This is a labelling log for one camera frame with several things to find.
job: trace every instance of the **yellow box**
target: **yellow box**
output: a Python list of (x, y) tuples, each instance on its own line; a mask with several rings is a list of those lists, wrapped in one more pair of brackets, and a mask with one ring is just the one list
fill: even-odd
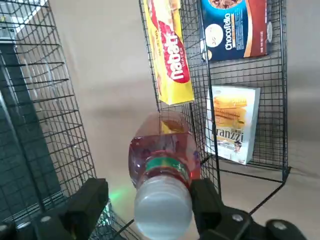
[(158, 95), (168, 105), (195, 99), (179, 9), (180, 0), (144, 0)]

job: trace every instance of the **floor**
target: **floor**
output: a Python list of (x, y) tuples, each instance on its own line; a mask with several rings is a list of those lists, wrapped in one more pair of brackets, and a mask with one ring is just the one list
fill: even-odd
[[(293, 169), (285, 187), (253, 217), (261, 224), (272, 218), (291, 221), (309, 240), (317, 240), (320, 52), (314, 47), (318, 38), (305, 37), (316, 34), (313, 26), (320, 20), (314, 7), (319, 3), (312, 1), (287, 3), (287, 22), (294, 22), (288, 24), (288, 157)], [(97, 174), (109, 182), (117, 214), (130, 221), (135, 189), (128, 174), (128, 146), (146, 115), (156, 110), (138, 1), (53, 0), (51, 6)], [(296, 16), (303, 20), (296, 23)], [(227, 173), (221, 174), (221, 184), (225, 204), (245, 211), (278, 186)], [(194, 225), (182, 239), (197, 239)]]

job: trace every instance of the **plastic bottle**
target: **plastic bottle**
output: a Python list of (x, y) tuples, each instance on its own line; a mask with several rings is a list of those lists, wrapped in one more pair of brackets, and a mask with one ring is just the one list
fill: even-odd
[(129, 173), (137, 188), (134, 220), (152, 240), (182, 236), (192, 218), (189, 187), (200, 178), (197, 146), (180, 113), (153, 113), (132, 139)]

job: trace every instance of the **bottle cap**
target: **bottle cap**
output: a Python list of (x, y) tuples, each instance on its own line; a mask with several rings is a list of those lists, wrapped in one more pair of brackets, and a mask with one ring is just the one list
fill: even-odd
[(155, 176), (138, 189), (134, 221), (151, 240), (175, 240), (188, 229), (192, 201), (187, 187), (171, 176)]

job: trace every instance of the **black wire grid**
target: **black wire grid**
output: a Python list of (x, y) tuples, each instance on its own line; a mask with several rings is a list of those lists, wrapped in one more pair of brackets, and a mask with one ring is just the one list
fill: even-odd
[[(93, 177), (49, 2), (0, 1), (0, 222), (22, 228)], [(113, 238), (110, 224), (101, 224), (109, 217), (101, 215), (93, 239)]]
[[(179, 106), (168, 106), (159, 101), (152, 52), (148, 37), (147, 22), (143, 0), (139, 0), (142, 25), (148, 53), (151, 76), (158, 111), (180, 111), (187, 119), (195, 137), (202, 163), (202, 177), (210, 178), (221, 194), (220, 172), (228, 172), (248, 177), (281, 183), (274, 192), (252, 210), (252, 214), (270, 199), (285, 184), (290, 168), (288, 167), (287, 136), (287, 42), (286, 42), (286, 5), (284, 0), (268, 0), (271, 6), (273, 38), (270, 54), (263, 57), (251, 57), (209, 63), (202, 61), (201, 36), (204, 36), (201, 0), (181, 0), (180, 17), (182, 37), (187, 53), (188, 65), (195, 101)], [(254, 152), (247, 166), (239, 165), (238, 171), (220, 169), (221, 162), (231, 161), (217, 155), (206, 153), (207, 94), (209, 90), (210, 108), (213, 110), (212, 85), (232, 85), (259, 87), (260, 102), (256, 127)], [(217, 150), (215, 127), (213, 127), (214, 148)], [(281, 171), (281, 179), (261, 177), (244, 173), (248, 166)]]

